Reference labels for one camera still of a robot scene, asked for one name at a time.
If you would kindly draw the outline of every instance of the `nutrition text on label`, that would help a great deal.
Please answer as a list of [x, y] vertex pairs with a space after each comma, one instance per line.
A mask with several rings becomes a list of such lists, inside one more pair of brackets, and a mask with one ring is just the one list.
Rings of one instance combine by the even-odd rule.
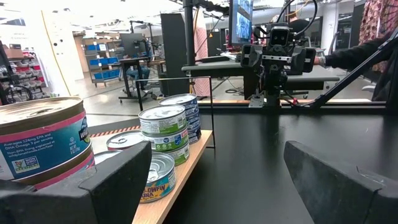
[[20, 141], [5, 143], [3, 146], [4, 149], [7, 150], [7, 155], [9, 157], [14, 157], [51, 148], [53, 147], [54, 143], [55, 141], [53, 140], [51, 133], [49, 133], [23, 139]]

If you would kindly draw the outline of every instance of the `black tabletop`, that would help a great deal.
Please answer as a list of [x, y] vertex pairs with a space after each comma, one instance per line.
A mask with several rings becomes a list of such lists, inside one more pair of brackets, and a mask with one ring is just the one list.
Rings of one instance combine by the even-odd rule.
[[392, 116], [223, 114], [215, 133], [216, 154], [204, 151], [165, 223], [313, 223], [283, 159], [288, 140], [398, 180]]

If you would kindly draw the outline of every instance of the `wooden shelf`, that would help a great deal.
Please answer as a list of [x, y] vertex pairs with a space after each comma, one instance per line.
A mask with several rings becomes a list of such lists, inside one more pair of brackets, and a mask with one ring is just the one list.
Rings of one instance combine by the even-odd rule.
[[212, 131], [202, 130], [201, 138], [190, 145], [190, 156], [186, 162], [175, 168], [176, 183], [174, 189], [164, 198], [155, 202], [140, 203], [134, 216], [133, 223], [162, 223], [170, 211], [175, 199], [180, 194], [193, 168], [199, 161], [203, 151], [210, 141]]

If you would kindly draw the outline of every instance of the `stack of cans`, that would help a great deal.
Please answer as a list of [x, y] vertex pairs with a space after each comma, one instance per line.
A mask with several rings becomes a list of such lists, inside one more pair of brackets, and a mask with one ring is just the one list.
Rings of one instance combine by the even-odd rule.
[[159, 101], [160, 105], [182, 105], [188, 123], [189, 144], [199, 141], [201, 136], [197, 96], [194, 94], [174, 95]]
[[152, 150], [174, 158], [175, 165], [189, 157], [189, 138], [185, 108], [180, 105], [156, 106], [138, 115], [141, 132]]

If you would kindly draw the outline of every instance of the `green can label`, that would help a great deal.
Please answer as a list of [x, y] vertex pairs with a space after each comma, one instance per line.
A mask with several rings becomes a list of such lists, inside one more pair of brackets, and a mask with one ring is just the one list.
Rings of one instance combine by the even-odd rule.
[[189, 142], [188, 130], [186, 128], [182, 132], [170, 136], [146, 138], [150, 141], [152, 149], [157, 152], [176, 150]]
[[189, 157], [189, 144], [173, 152], [166, 152], [173, 157], [175, 166], [183, 164]]
[[159, 136], [172, 134], [179, 131], [187, 125], [185, 113], [181, 113], [173, 118], [161, 120], [140, 119], [141, 131], [148, 136]]

